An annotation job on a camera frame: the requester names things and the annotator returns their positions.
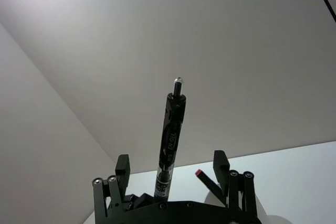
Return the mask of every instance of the pen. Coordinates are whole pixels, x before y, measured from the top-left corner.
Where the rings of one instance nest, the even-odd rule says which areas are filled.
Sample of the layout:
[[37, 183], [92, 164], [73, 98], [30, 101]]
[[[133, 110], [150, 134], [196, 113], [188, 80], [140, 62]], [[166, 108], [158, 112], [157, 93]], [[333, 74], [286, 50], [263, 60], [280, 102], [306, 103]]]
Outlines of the pen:
[[182, 94], [182, 78], [174, 81], [173, 92], [167, 95], [160, 147], [159, 167], [156, 175], [154, 200], [168, 201], [178, 140], [184, 117], [186, 97]]

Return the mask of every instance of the black pen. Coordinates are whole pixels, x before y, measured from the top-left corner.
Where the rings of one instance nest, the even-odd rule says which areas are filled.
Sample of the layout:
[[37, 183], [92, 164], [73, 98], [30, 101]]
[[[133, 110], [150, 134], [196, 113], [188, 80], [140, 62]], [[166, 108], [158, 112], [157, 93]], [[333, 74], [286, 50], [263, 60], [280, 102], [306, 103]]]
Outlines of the black pen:
[[173, 92], [167, 95], [159, 167], [155, 183], [155, 202], [168, 201], [178, 139], [180, 138], [186, 104], [186, 97], [182, 94], [182, 84], [182, 78], [177, 78], [174, 81]]

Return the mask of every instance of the screw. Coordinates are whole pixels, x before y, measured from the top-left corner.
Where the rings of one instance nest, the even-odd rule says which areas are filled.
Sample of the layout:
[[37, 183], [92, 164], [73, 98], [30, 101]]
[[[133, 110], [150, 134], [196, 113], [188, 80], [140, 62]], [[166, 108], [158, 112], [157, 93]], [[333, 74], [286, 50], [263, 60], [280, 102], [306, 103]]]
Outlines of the screw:
[[252, 174], [252, 173], [245, 173], [245, 177], [247, 177], [247, 178], [252, 178], [252, 177], [253, 177], [253, 174]]
[[159, 205], [159, 208], [160, 208], [161, 210], [165, 209], [166, 207], [167, 207], [167, 205], [166, 205], [165, 203], [161, 203], [161, 204]]
[[113, 181], [115, 181], [117, 178], [115, 177], [115, 176], [111, 176], [111, 177], [109, 177], [109, 182], [113, 182]]
[[93, 183], [94, 183], [95, 185], [97, 185], [97, 184], [101, 183], [101, 179], [100, 179], [100, 178], [97, 178], [97, 179], [94, 180]]

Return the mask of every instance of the pen barrel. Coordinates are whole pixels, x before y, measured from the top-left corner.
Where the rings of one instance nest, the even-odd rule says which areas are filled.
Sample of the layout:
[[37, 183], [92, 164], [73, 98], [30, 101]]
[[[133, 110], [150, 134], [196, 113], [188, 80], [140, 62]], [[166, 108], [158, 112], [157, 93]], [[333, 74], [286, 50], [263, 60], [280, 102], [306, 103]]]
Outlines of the pen barrel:
[[185, 105], [186, 97], [184, 95], [179, 97], [174, 97], [172, 93], [167, 95], [159, 167], [155, 184], [155, 201], [168, 200]]

